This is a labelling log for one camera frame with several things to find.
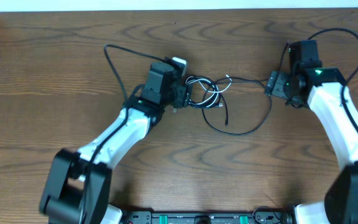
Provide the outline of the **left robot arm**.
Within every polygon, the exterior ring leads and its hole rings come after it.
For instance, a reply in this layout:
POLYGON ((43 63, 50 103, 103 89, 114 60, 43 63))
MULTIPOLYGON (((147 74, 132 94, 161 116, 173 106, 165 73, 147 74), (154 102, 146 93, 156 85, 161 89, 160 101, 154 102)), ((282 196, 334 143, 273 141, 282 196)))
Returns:
POLYGON ((122 210, 109 203, 112 170, 158 124, 166 106, 187 106, 187 66, 178 57, 152 63, 146 83, 136 86, 112 125, 77 151, 55 155, 39 206, 49 223, 121 221, 122 210))

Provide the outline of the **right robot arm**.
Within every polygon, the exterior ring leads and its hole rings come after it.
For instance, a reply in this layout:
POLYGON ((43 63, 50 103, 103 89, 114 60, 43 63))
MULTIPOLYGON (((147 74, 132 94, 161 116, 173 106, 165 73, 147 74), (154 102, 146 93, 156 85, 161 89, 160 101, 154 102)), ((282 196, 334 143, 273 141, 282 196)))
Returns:
POLYGON ((286 44, 290 71, 271 73, 265 94, 311 110, 334 149, 339 175, 324 199, 294 207, 295 223, 358 223, 358 111, 338 68, 323 67, 315 40, 286 44))

